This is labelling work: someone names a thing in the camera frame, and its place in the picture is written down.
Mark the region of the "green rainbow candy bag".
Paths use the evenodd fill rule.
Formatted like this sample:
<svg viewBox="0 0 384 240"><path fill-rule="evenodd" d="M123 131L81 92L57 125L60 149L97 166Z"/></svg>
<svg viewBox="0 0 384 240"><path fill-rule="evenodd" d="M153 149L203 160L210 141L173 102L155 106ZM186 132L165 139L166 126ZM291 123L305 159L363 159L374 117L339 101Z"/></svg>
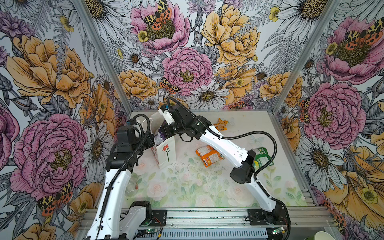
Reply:
<svg viewBox="0 0 384 240"><path fill-rule="evenodd" d="M253 162L253 168L255 170L260 169L262 166L264 166L271 160L271 156L269 155L268 150L265 147L254 149L254 152L256 153Z"/></svg>

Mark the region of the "white round bowl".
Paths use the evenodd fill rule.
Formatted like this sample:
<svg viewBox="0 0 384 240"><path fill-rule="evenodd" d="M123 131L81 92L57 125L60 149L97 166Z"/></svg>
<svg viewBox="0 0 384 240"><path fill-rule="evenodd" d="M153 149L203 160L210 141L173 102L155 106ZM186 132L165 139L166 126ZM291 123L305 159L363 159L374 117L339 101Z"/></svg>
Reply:
<svg viewBox="0 0 384 240"><path fill-rule="evenodd" d="M324 231L319 231L315 233L309 240L335 240L335 238Z"/></svg>

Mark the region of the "white paper gift bag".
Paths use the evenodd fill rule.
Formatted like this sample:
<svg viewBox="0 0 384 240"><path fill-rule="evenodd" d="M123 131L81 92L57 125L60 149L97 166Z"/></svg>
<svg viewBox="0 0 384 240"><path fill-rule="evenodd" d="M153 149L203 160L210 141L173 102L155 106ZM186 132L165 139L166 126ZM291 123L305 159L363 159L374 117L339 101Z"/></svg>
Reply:
<svg viewBox="0 0 384 240"><path fill-rule="evenodd" d="M150 117L151 133L156 134L159 127L164 122L163 116L159 112L155 112ZM175 137L171 137L161 143L159 146L151 148L159 169L170 167L176 162L176 144Z"/></svg>

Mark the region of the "green circuit board right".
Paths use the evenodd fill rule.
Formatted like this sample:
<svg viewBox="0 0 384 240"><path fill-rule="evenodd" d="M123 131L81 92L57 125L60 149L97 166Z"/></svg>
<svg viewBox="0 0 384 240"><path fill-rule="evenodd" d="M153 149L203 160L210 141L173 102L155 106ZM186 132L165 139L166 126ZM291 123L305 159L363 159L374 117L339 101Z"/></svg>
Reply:
<svg viewBox="0 0 384 240"><path fill-rule="evenodd" d="M284 227L279 227L279 228L276 228L272 231L272 234L273 235L279 235L279 234L284 234L286 232L285 228Z"/></svg>

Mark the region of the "aluminium frame rail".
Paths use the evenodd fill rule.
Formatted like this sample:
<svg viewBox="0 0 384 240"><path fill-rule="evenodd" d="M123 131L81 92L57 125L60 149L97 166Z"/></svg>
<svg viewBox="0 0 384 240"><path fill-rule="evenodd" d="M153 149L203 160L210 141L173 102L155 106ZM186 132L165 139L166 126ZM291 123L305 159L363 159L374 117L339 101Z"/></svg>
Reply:
<svg viewBox="0 0 384 240"><path fill-rule="evenodd" d="M246 221L248 209L252 208L163 208L153 209L153 215L157 218L155 224L162 223L163 228L273 227L251 226ZM324 207L288 207L288 214L292 228L334 226Z"/></svg>

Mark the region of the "green circuit board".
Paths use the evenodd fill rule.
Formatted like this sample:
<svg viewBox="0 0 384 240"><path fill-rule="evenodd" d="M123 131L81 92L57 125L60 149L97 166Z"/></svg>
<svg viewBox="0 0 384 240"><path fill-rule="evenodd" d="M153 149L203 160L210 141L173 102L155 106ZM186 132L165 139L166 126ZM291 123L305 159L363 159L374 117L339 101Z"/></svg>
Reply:
<svg viewBox="0 0 384 240"><path fill-rule="evenodd" d="M285 228L284 227L279 227L279 228L276 228L272 231L272 234L273 235L279 235L279 234L284 234L286 232Z"/></svg>
<svg viewBox="0 0 384 240"><path fill-rule="evenodd" d="M146 235L146 234L155 234L157 232L157 229L142 229L138 231L139 235Z"/></svg>

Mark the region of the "green circuit board left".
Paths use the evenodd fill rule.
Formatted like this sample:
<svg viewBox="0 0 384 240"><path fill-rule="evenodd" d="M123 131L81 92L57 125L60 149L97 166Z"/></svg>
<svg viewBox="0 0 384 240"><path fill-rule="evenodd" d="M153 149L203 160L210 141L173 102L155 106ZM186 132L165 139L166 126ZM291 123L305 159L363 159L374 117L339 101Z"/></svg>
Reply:
<svg viewBox="0 0 384 240"><path fill-rule="evenodd" d="M157 232L157 229L142 229L138 231L139 235L146 235L146 234L155 234Z"/></svg>

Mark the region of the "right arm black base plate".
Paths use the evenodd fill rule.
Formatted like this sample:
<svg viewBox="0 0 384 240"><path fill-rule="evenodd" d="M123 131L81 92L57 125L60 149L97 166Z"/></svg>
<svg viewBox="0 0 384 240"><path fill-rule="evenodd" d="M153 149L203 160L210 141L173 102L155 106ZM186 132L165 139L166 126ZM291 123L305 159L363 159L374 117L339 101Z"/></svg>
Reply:
<svg viewBox="0 0 384 240"><path fill-rule="evenodd" d="M248 209L246 221L251 226L290 226L291 221L285 209L274 210L272 213L262 209Z"/></svg>

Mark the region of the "small orange snack packet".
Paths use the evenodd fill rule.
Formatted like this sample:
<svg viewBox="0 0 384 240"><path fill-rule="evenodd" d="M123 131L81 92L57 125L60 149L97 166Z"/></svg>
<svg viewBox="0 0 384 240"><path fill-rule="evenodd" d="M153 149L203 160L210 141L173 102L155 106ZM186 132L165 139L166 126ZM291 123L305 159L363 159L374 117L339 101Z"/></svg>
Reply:
<svg viewBox="0 0 384 240"><path fill-rule="evenodd" d="M222 119L218 119L218 122L216 124L214 124L215 128L219 131L219 132L222 132L222 131L226 131L227 130L227 124L229 122L227 120L222 120Z"/></svg>

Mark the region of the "purple snack bag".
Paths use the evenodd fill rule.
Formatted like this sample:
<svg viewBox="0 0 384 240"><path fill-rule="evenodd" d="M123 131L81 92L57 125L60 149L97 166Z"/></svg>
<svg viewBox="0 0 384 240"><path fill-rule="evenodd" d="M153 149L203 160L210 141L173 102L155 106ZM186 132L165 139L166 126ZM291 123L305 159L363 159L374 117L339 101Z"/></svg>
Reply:
<svg viewBox="0 0 384 240"><path fill-rule="evenodd" d="M163 127L160 127L157 130L157 133L154 135L154 142L156 146L159 146L161 143L163 143L167 139L167 136L165 134L165 130Z"/></svg>

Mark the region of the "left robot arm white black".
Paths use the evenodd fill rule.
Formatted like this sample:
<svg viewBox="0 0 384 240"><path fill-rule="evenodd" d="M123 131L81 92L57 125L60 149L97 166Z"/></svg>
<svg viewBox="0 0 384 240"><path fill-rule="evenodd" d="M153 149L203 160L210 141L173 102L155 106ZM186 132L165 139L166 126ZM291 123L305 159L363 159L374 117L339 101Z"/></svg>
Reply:
<svg viewBox="0 0 384 240"><path fill-rule="evenodd" d="M107 158L103 192L86 240L132 240L141 224L151 219L148 201L140 201L122 217L123 197L132 177L138 156L154 145L151 127L138 125L120 127L115 150Z"/></svg>

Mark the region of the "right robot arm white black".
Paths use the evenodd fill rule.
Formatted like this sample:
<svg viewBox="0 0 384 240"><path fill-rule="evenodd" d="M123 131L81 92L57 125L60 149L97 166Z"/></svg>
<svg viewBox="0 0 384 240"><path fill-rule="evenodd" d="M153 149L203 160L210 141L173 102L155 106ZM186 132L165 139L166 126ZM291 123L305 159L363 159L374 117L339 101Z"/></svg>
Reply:
<svg viewBox="0 0 384 240"><path fill-rule="evenodd" d="M277 155L278 145L271 134L264 131L252 131L235 137L225 137L205 117L197 116L185 106L179 104L174 106L163 105L159 109L159 113L168 125L166 127L167 133L172 136L187 134L189 137L213 147L229 160L234 166L230 173L231 179L238 184L245 185L257 200L262 209L260 213L261 220L270 225L277 223L284 205L273 198L258 179L258 174L270 165ZM257 152L246 150L233 143L233 140L255 134L268 137L274 146L271 159L258 169L254 168Z"/></svg>

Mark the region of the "orange white snack bag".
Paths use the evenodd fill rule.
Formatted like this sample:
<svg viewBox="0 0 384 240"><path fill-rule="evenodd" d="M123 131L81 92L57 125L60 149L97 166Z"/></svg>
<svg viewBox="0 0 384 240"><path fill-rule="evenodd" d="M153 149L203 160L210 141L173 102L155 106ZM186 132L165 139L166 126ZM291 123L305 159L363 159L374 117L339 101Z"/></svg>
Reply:
<svg viewBox="0 0 384 240"><path fill-rule="evenodd" d="M224 156L211 146L204 146L197 149L196 154L202 160L206 168L224 159Z"/></svg>

